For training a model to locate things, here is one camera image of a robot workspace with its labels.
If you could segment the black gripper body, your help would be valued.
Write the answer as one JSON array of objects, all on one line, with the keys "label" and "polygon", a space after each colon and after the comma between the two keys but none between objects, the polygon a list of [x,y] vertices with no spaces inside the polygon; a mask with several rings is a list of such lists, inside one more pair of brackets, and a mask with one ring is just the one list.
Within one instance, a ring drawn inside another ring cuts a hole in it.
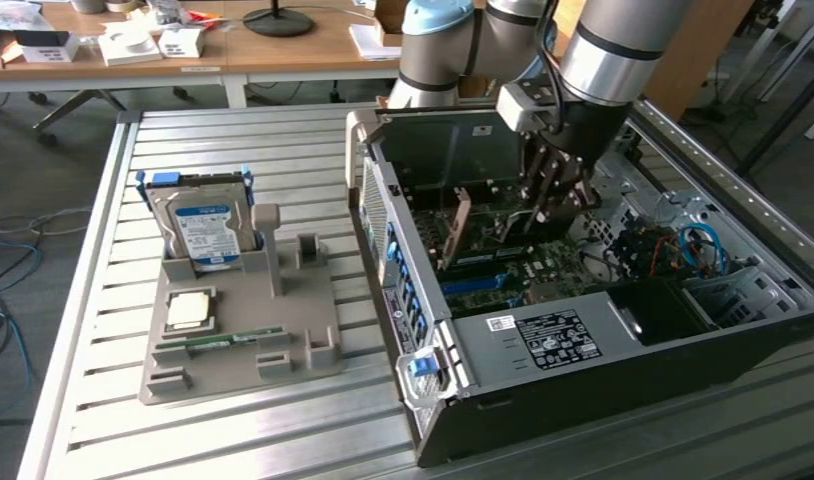
[{"label": "black gripper body", "polygon": [[582,159],[583,167],[591,169],[608,150],[631,108],[631,102],[606,106],[572,97],[564,101],[560,132],[544,133],[543,138],[555,149]]}]

